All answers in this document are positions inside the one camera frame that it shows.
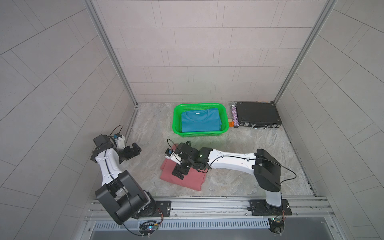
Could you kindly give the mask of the pink t-shirt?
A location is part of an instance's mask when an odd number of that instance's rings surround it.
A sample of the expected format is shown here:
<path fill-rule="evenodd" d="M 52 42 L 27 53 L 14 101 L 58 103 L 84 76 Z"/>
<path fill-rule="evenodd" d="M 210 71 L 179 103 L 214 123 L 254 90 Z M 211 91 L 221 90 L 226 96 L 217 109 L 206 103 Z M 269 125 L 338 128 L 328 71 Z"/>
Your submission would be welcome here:
<path fill-rule="evenodd" d="M 199 151 L 195 165 L 190 168 L 188 175 L 186 175 L 183 180 L 172 175 L 172 171 L 175 168 L 176 163 L 165 159 L 160 167 L 162 170 L 160 179 L 171 184 L 179 185 L 196 191 L 201 191 L 202 184 L 206 179 L 207 172 L 205 169 L 208 168 L 208 155 L 211 150 L 212 149 L 210 148 L 202 148 L 202 152 Z"/>

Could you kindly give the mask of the green plastic basket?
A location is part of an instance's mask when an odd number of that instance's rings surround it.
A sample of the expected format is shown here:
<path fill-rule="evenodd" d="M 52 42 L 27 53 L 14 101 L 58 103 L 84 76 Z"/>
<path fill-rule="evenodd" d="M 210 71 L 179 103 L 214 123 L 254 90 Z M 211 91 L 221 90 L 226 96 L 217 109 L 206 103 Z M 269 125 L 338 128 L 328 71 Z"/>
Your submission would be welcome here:
<path fill-rule="evenodd" d="M 218 109 L 222 121 L 222 127 L 217 132 L 192 132 L 183 133 L 181 128 L 181 114 L 186 111 Z M 219 103 L 197 103 L 197 104 L 181 104 L 174 108 L 173 114 L 173 131 L 181 137 L 202 137 L 202 136 L 219 136 L 229 130 L 229 121 L 227 111 L 224 105 Z"/>

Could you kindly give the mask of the blue t-shirt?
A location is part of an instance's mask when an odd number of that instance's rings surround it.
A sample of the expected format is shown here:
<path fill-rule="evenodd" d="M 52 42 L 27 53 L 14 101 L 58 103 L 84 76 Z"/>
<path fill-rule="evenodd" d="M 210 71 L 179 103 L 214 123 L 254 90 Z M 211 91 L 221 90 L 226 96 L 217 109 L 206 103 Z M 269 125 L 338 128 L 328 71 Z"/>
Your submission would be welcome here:
<path fill-rule="evenodd" d="M 222 127 L 218 109 L 186 111 L 181 114 L 183 133 L 217 132 Z"/>

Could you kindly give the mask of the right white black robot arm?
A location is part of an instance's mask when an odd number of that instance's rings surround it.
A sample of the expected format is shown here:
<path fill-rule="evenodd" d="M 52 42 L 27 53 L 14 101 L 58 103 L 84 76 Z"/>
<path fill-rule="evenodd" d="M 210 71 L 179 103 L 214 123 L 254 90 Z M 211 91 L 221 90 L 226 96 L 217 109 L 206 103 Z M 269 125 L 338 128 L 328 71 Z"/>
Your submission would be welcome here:
<path fill-rule="evenodd" d="M 227 153 L 212 148 L 197 150 L 186 142 L 168 148 L 165 155 L 176 163 L 172 175 L 181 180 L 190 169 L 200 173 L 211 169 L 229 169 L 253 175 L 266 193 L 266 204 L 276 208 L 282 206 L 282 165 L 266 150 L 257 149 L 256 153 L 249 154 Z"/>

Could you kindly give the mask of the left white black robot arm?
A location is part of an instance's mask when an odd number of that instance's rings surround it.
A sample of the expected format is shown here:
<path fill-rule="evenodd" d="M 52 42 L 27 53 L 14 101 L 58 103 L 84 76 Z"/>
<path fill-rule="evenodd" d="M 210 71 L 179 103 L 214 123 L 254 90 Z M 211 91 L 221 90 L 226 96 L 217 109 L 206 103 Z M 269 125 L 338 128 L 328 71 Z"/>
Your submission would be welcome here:
<path fill-rule="evenodd" d="M 99 165 L 103 176 L 102 186 L 95 192 L 97 200 L 118 225 L 138 219 L 155 201 L 127 170 L 120 169 L 120 164 L 140 155 L 142 149 L 136 143 L 126 147 L 120 134 L 99 135 L 93 142 L 96 148 L 91 161 Z"/>

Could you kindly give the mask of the purple glitter tumbler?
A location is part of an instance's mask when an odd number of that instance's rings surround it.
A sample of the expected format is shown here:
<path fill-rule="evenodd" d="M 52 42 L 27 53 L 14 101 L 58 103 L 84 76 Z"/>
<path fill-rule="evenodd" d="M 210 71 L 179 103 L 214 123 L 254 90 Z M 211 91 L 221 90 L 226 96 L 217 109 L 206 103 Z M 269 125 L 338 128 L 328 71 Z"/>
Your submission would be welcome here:
<path fill-rule="evenodd" d="M 234 128 L 238 128 L 240 125 L 238 120 L 237 106 L 235 102 L 231 103 L 231 113 L 232 113 L 232 122 L 233 122 Z"/>

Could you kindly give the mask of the left green circuit board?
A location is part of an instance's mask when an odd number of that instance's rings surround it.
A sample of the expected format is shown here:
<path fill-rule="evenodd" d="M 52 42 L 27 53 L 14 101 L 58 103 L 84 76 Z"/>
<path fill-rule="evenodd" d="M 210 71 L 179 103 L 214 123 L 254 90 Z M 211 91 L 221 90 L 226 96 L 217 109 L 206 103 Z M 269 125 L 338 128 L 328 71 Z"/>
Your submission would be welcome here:
<path fill-rule="evenodd" d="M 156 221 L 146 221 L 139 225 L 139 233 L 144 237 L 150 237 L 155 231 L 159 229 L 160 224 Z"/>

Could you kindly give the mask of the green circuit board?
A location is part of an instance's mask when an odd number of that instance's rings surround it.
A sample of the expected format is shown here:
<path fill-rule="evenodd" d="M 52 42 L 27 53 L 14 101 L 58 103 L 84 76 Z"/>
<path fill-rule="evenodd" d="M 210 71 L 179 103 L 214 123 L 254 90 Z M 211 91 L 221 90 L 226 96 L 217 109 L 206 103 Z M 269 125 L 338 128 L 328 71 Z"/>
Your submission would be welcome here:
<path fill-rule="evenodd" d="M 270 232 L 281 235 L 285 230 L 285 221 L 281 218 L 269 219 Z"/>
<path fill-rule="evenodd" d="M 160 224 L 156 221 L 146 221 L 139 225 L 139 233 L 144 237 L 150 237 L 155 231 L 159 229 Z"/>

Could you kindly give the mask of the black hard case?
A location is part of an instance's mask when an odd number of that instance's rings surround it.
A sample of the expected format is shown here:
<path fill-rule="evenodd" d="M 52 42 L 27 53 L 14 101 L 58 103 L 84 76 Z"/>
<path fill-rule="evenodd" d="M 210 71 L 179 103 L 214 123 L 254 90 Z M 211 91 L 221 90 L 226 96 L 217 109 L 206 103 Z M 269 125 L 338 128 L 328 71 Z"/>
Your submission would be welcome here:
<path fill-rule="evenodd" d="M 282 125 L 274 103 L 237 102 L 237 115 L 241 127 L 268 129 Z"/>

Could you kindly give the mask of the right green circuit board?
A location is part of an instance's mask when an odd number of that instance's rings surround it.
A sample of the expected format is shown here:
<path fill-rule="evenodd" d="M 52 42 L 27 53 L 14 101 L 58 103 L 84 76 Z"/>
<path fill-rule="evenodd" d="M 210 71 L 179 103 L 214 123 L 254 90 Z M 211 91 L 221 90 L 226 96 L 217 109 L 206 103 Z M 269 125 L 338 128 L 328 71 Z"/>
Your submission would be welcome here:
<path fill-rule="evenodd" d="M 285 230 L 285 221 L 281 218 L 269 219 L 270 232 L 281 235 Z"/>

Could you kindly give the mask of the aluminium mounting rail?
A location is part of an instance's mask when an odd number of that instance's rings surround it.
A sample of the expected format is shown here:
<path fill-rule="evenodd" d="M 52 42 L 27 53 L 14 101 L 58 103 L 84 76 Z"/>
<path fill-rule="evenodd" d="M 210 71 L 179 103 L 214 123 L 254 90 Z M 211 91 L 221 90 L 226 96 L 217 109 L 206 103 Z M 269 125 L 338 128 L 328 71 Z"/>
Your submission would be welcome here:
<path fill-rule="evenodd" d="M 334 217 L 335 213 L 326 197 L 288 196 L 289 211 L 285 217 L 311 218 Z M 250 200 L 261 200 L 263 197 L 155 197 L 156 201 L 170 201 L 170 216 L 166 220 L 178 219 L 244 219 L 254 216 L 248 208 Z"/>

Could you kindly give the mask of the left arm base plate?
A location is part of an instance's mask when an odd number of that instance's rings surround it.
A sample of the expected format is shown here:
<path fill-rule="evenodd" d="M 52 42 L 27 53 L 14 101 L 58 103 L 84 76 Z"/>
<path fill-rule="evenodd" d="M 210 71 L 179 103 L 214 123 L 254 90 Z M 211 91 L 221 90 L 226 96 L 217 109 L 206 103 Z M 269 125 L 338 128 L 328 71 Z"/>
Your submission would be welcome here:
<path fill-rule="evenodd" d="M 140 218 L 169 217 L 171 211 L 171 201 L 151 201 L 138 213 Z"/>

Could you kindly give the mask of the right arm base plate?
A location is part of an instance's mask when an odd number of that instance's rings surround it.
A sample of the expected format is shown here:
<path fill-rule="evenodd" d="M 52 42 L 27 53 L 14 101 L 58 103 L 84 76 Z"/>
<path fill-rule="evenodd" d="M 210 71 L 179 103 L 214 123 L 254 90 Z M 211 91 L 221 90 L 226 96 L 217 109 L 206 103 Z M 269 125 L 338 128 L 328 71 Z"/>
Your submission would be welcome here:
<path fill-rule="evenodd" d="M 266 200 L 250 200 L 249 204 L 247 210 L 252 212 L 253 216 L 292 215 L 290 204 L 286 199 L 282 199 L 282 205 L 280 207 L 268 205 Z"/>

